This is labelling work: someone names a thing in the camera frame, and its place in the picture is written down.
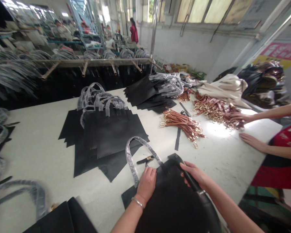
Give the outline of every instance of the silver bracelet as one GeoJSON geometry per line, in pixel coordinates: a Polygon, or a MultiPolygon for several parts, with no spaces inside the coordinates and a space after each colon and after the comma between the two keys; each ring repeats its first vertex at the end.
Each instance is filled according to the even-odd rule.
{"type": "Polygon", "coordinates": [[[132,200],[136,201],[142,208],[142,210],[144,210],[145,208],[143,207],[143,205],[141,204],[140,201],[138,201],[135,197],[132,197],[132,200]]]}

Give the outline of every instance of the woman's hand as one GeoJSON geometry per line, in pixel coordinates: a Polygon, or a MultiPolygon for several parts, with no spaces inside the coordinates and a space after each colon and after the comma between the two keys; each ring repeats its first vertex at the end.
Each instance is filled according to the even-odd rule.
{"type": "Polygon", "coordinates": [[[146,206],[149,199],[155,190],[156,183],[156,169],[146,167],[143,172],[137,189],[135,198],[141,202],[143,206],[146,206]]]}
{"type": "Polygon", "coordinates": [[[246,115],[243,113],[233,113],[231,118],[235,120],[243,120],[245,124],[255,121],[254,115],[246,115]]]}
{"type": "MultiPolygon", "coordinates": [[[[202,170],[199,169],[195,164],[185,161],[185,165],[183,163],[180,163],[180,166],[183,170],[190,173],[192,177],[198,182],[199,186],[206,192],[208,185],[214,182],[209,176],[203,173],[202,170]]],[[[184,178],[184,182],[187,184],[188,187],[190,187],[190,184],[188,183],[186,178],[184,178]]]]}
{"type": "Polygon", "coordinates": [[[266,143],[261,142],[260,140],[249,134],[240,133],[239,136],[245,143],[248,143],[250,146],[256,148],[263,153],[267,153],[269,145],[267,145],[266,143]]]}

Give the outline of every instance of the table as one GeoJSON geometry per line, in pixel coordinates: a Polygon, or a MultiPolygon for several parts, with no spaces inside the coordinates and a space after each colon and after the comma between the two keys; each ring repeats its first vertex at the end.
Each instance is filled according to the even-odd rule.
{"type": "MultiPolygon", "coordinates": [[[[110,91],[125,98],[123,89],[110,91]]],[[[110,232],[124,207],[121,194],[131,187],[133,178],[126,165],[112,183],[95,168],[76,178],[74,170],[74,146],[66,148],[64,139],[58,140],[68,110],[77,106],[77,98],[28,107],[10,112],[6,123],[20,121],[13,131],[10,142],[0,155],[7,161],[7,168],[1,179],[10,175],[15,179],[38,181],[46,190],[47,204],[62,203],[76,197],[99,233],[110,232]]],[[[265,154],[245,144],[238,137],[238,131],[229,131],[223,125],[213,124],[203,115],[193,117],[200,122],[207,138],[198,140],[198,149],[186,138],[180,136],[179,151],[175,151],[177,127],[159,127],[160,115],[153,111],[137,110],[130,103],[127,106],[139,115],[150,145],[161,157],[177,153],[208,174],[222,189],[239,203],[251,180],[260,167],[265,154]]],[[[193,109],[192,102],[184,103],[193,109]]],[[[178,103],[173,110],[183,110],[178,103]]],[[[263,119],[246,125],[245,132],[267,142],[281,129],[271,120],[263,119]]],[[[149,155],[141,147],[133,156],[134,163],[149,155]]],[[[150,166],[157,167],[156,161],[150,166]]],[[[136,166],[139,175],[144,165],[136,166]]],[[[0,205],[0,232],[20,233],[35,223],[35,207],[28,194],[22,194],[0,205]]]]}

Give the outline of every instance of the poster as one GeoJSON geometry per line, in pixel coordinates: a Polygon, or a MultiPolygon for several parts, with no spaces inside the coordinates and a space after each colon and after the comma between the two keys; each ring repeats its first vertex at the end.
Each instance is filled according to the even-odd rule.
{"type": "Polygon", "coordinates": [[[291,44],[271,43],[253,62],[279,61],[284,69],[291,66],[291,44]]]}

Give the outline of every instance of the red clothing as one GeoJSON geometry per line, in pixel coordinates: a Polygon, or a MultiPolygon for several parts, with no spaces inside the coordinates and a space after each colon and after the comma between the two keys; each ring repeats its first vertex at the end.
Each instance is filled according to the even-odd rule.
{"type": "Polygon", "coordinates": [[[134,25],[132,25],[130,27],[130,32],[132,33],[131,36],[130,36],[132,41],[138,43],[139,42],[139,40],[138,40],[138,31],[137,31],[137,28],[135,28],[134,25]]]}
{"type": "MultiPolygon", "coordinates": [[[[291,126],[280,131],[270,142],[272,146],[291,147],[291,126]]],[[[252,186],[291,189],[291,159],[267,155],[252,186]]]]}

